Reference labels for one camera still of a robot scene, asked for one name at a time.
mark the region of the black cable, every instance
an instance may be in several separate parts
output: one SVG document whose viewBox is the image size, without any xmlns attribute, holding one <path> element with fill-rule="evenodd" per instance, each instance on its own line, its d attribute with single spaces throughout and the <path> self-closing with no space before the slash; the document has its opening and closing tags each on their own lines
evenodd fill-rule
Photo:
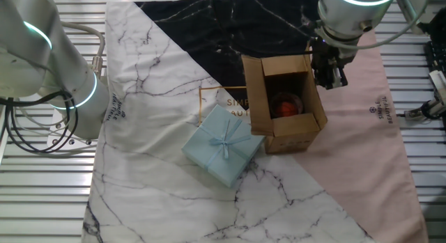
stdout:
<svg viewBox="0 0 446 243">
<path fill-rule="evenodd" d="M 214 15 L 215 15 L 215 20 L 217 21 L 218 27 L 220 28 L 220 30 L 222 31 L 223 35 L 225 36 L 225 38 L 229 41 L 232 42 L 233 44 L 235 44 L 236 46 L 238 46 L 241 49 L 244 49 L 246 51 L 250 51 L 250 52 L 254 52 L 257 54 L 267 54 L 267 55 L 271 55 L 271 56 L 287 56 L 287 55 L 305 55 L 305 54 L 315 54 L 318 52 L 315 51 L 303 51 L 303 52 L 269 52 L 269 51 L 261 51 L 261 50 L 257 50 L 257 49 L 252 49 L 249 47 L 246 47 L 242 44 L 240 44 L 239 42 L 237 42 L 233 37 L 231 37 L 229 35 L 229 33 L 227 32 L 227 30 L 223 27 L 221 21 L 218 18 L 218 14 L 217 14 L 217 9 L 215 7 L 215 0 L 210 0 L 210 4 L 212 9 L 214 10 Z"/>
<path fill-rule="evenodd" d="M 65 95 L 62 95 L 62 97 L 63 97 L 63 100 L 67 100 L 67 98 L 66 98 Z M 13 125 L 13 129 L 14 129 L 16 135 L 18 135 L 18 137 L 20 138 L 20 140 L 22 140 L 23 143 L 25 143 L 28 147 L 30 147 L 32 150 L 35 150 L 36 152 L 45 152 L 45 151 L 51 150 L 52 148 L 56 147 L 56 146 L 62 141 L 62 139 L 63 139 L 63 138 L 65 137 L 65 135 L 66 135 L 66 132 L 68 131 L 68 126 L 67 126 L 67 127 L 65 127 L 65 129 L 64 129 L 64 131 L 63 131 L 63 133 L 62 133 L 61 138 L 59 138 L 59 140 L 58 140 L 56 143 L 54 143 L 52 146 L 50 146 L 50 147 L 48 147 L 48 148 L 46 148 L 46 149 L 44 149 L 44 150 L 39 150 L 39 149 L 37 149 L 37 148 L 34 148 L 34 147 L 33 147 L 28 141 L 26 141 L 26 140 L 23 138 L 23 136 L 20 134 L 20 132 L 18 131 L 17 126 L 16 126 L 16 124 L 15 124 L 15 115 L 14 115 L 14 110 L 13 110 L 14 107 L 9 107 L 9 108 L 11 108 L 11 110 L 10 110 L 11 123 L 12 123 L 12 125 Z M 68 105 L 67 102 L 66 102 L 66 111 L 67 111 L 67 122 L 70 122 L 70 105 Z"/>
<path fill-rule="evenodd" d="M 64 96 L 65 94 L 66 94 L 65 91 L 58 91 L 58 92 L 46 95 L 45 97 L 42 97 L 41 99 L 36 100 L 36 101 L 13 101 L 10 99 L 5 100 L 5 99 L 0 98 L 0 104 L 4 104 L 4 105 L 10 106 L 10 107 L 32 107 L 37 104 L 43 104 L 49 100 L 54 99 L 55 97 Z"/>
<path fill-rule="evenodd" d="M 437 115 L 437 116 L 432 116 L 429 113 L 429 101 L 425 102 L 422 106 L 421 106 L 421 112 L 423 113 L 424 117 L 426 118 L 430 118 L 431 120 L 438 120 L 441 118 L 441 115 Z"/>
<path fill-rule="evenodd" d="M 58 92 L 58 94 L 54 94 L 54 95 L 52 96 L 52 98 L 54 98 L 54 97 L 56 97 L 56 96 L 59 96 L 60 94 L 62 95 L 62 97 L 63 97 L 63 99 L 64 99 L 64 102 L 65 102 L 65 104 L 66 104 L 67 123 L 68 123 L 68 122 L 70 121 L 70 105 L 69 105 L 69 102 L 67 101 L 67 99 L 71 99 L 70 101 L 71 101 L 71 104 L 72 104 L 73 107 L 76 106 L 76 105 L 75 105 L 75 101 L 73 100 L 72 95 L 69 94 L 69 93 L 66 92 L 66 91 Z M 43 97 L 42 99 L 45 99 L 45 100 L 46 100 L 46 99 L 48 99 L 48 98 L 49 98 L 49 95 Z M 8 103 L 15 103 L 15 104 L 22 104 L 22 103 L 23 103 L 23 102 L 13 102 L 11 99 L 9 99 L 7 102 L 8 102 Z M 20 132 L 18 131 L 18 128 L 17 128 L 17 126 L 16 126 L 16 124 L 15 124 L 15 120 L 14 120 L 13 108 L 14 108 L 14 106 L 11 105 L 11 104 L 6 105 L 6 117 L 5 117 L 5 123 L 4 123 L 4 126 L 5 126 L 5 128 L 6 128 L 6 131 L 8 132 L 9 137 L 10 137 L 11 140 L 13 141 L 13 143 L 14 143 L 17 147 L 19 147 L 19 148 L 21 148 L 21 149 L 23 149 L 23 150 L 25 150 L 25 151 L 27 151 L 27 152 L 31 152 L 31 153 L 45 153 L 45 154 L 46 154 L 46 153 L 52 153 L 52 152 L 56 152 L 56 151 L 60 150 L 62 147 L 64 147 L 65 144 L 67 144 L 67 142 L 69 142 L 71 136 L 74 134 L 74 132 L 75 132 L 75 130 L 76 130 L 76 128 L 77 128 L 77 124 L 78 124 L 78 121 L 79 121 L 78 110 L 77 110 L 77 108 L 75 107 L 75 124 L 74 124 L 74 127 L 73 127 L 71 133 L 70 133 L 70 134 L 68 135 L 68 137 L 66 138 L 66 140 L 62 143 L 62 145 L 60 145 L 58 148 L 52 150 L 52 148 L 58 146 L 58 144 L 63 140 L 63 138 L 64 138 L 65 135 L 66 135 L 66 132 L 68 131 L 68 126 L 66 126 L 66 128 L 64 129 L 61 138 L 60 138 L 55 144 L 53 144 L 53 146 L 50 146 L 50 147 L 48 147 L 48 148 L 46 148 L 46 149 L 43 149 L 43 150 L 39 150 L 39 149 L 37 149 L 37 148 L 34 148 L 29 142 L 27 142 L 27 141 L 23 138 L 23 136 L 20 134 Z M 20 138 L 20 139 L 21 139 L 21 140 L 22 140 L 28 147 L 30 147 L 31 149 L 29 149 L 29 148 L 25 148 L 24 146 L 20 145 L 20 143 L 17 142 L 17 140 L 14 138 L 13 133 L 12 133 L 11 128 L 10 128 L 10 125 L 9 125 L 9 120 L 8 120 L 8 119 L 9 119 L 9 115 L 10 115 L 11 120 L 12 120 L 11 123 L 12 123 L 12 125 L 13 125 L 14 132 L 15 132 L 16 135 L 18 135 L 18 137 L 19 137 L 19 138 Z"/>
</svg>

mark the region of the marble pattern cloth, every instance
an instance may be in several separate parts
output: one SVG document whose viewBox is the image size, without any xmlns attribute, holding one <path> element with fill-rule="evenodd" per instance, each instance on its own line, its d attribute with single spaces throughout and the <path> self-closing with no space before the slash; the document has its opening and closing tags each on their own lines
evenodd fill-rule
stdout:
<svg viewBox="0 0 446 243">
<path fill-rule="evenodd" d="M 134 3 L 108 3 L 106 20 L 111 101 L 83 242 L 374 242 L 292 157 L 260 150 L 233 189 L 187 160 L 198 89 L 219 84 Z"/>
<path fill-rule="evenodd" d="M 309 25 L 319 19 L 318 0 L 215 0 L 215 11 L 210 0 L 137 5 L 223 86 L 245 86 L 240 54 L 264 58 L 305 51 L 316 36 Z M 247 98 L 246 91 L 230 94 L 237 100 Z"/>
</svg>

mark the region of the open cardboard box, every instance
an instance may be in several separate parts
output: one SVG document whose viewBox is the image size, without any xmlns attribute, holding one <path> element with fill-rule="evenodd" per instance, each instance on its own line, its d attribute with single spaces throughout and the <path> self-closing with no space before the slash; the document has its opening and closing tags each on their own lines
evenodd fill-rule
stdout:
<svg viewBox="0 0 446 243">
<path fill-rule="evenodd" d="M 253 135 L 265 135 L 267 153 L 307 149 L 327 123 L 308 55 L 252 58 L 243 56 Z M 269 103 L 281 92 L 304 104 L 302 114 L 273 118 Z"/>
</svg>

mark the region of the blue light ring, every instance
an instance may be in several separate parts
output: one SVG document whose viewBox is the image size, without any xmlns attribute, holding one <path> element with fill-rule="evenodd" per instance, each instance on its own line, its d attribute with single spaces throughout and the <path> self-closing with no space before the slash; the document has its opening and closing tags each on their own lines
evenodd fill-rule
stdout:
<svg viewBox="0 0 446 243">
<path fill-rule="evenodd" d="M 91 91 L 90 95 L 82 102 L 80 102 L 79 104 L 76 104 L 76 108 L 79 108 L 80 106 L 82 106 L 83 104 L 87 103 L 87 101 L 89 101 L 91 99 L 91 97 L 93 97 L 93 95 L 96 92 L 96 88 L 98 87 L 98 78 L 96 77 L 96 74 L 93 73 L 93 76 L 95 78 L 95 85 L 93 87 L 93 90 Z M 66 108 L 61 108 L 61 107 L 55 107 L 54 105 L 51 105 L 52 107 L 59 109 L 59 110 L 66 110 Z"/>
<path fill-rule="evenodd" d="M 35 31 L 36 33 L 38 33 L 40 36 L 42 36 L 48 43 L 49 48 L 53 49 L 53 44 L 51 43 L 51 40 L 48 38 L 48 36 L 46 36 L 43 31 L 39 30 L 39 28 L 35 27 L 34 25 L 23 21 L 23 23 L 26 25 L 26 27 L 28 27 L 28 29 L 31 29 L 33 31 Z"/>
<path fill-rule="evenodd" d="M 354 4 L 356 6 L 379 6 L 383 3 L 387 3 L 391 0 L 380 0 L 380 1 L 373 1 L 373 2 L 364 2 L 364 1 L 357 1 L 357 0 L 344 0 L 347 3 Z"/>
</svg>

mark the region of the gold frame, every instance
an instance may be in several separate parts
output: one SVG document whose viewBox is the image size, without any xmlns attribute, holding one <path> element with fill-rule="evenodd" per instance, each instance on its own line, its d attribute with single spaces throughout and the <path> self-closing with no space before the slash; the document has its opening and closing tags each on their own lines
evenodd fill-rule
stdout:
<svg viewBox="0 0 446 243">
<path fill-rule="evenodd" d="M 200 109 L 198 111 L 198 124 L 201 125 L 201 90 L 215 90 L 215 89 L 246 89 L 246 86 L 216 86 L 209 88 L 200 88 L 199 89 L 199 97 L 200 97 Z"/>
</svg>

